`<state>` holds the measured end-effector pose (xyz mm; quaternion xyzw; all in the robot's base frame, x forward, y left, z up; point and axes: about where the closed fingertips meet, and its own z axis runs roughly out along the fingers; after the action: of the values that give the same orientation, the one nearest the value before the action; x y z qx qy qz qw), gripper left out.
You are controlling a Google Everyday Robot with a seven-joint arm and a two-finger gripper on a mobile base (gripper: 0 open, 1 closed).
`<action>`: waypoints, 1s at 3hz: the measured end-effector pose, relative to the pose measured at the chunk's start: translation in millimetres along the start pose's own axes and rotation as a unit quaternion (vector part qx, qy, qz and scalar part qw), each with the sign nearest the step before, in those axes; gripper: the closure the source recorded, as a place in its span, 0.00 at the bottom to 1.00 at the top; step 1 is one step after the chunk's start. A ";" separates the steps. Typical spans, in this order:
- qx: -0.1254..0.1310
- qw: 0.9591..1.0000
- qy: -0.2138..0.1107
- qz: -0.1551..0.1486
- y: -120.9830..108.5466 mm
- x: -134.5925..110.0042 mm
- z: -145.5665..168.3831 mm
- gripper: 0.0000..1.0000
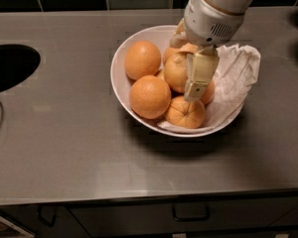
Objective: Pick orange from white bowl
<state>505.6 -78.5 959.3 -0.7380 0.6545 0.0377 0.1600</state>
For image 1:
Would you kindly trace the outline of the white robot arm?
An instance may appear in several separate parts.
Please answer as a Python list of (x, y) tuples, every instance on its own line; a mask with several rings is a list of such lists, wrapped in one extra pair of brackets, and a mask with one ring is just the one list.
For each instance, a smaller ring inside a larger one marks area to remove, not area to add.
[(253, 0), (189, 0), (184, 16), (170, 40), (172, 48), (186, 44), (198, 50), (187, 56), (185, 99), (196, 101), (207, 90), (220, 58), (217, 47), (227, 43), (243, 23)]

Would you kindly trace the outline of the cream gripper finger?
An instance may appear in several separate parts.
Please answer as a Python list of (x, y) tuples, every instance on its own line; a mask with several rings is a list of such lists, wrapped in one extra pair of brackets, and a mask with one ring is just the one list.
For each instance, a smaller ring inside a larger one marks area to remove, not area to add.
[(185, 99), (189, 102), (200, 99), (206, 92), (217, 70), (220, 58), (215, 46), (200, 48), (194, 54), (187, 54), (187, 81)]
[(171, 48), (179, 49), (183, 45), (185, 45), (188, 42), (186, 32), (185, 32), (185, 24), (184, 20), (181, 19), (179, 24), (177, 25), (177, 28), (169, 42), (169, 46)]

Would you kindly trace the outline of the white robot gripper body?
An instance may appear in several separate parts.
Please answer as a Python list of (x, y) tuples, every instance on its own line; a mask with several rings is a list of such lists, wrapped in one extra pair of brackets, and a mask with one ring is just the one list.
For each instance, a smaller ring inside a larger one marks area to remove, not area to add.
[(214, 6), (209, 0), (189, 0), (184, 12), (186, 38), (197, 46), (223, 45), (239, 29), (243, 17)]

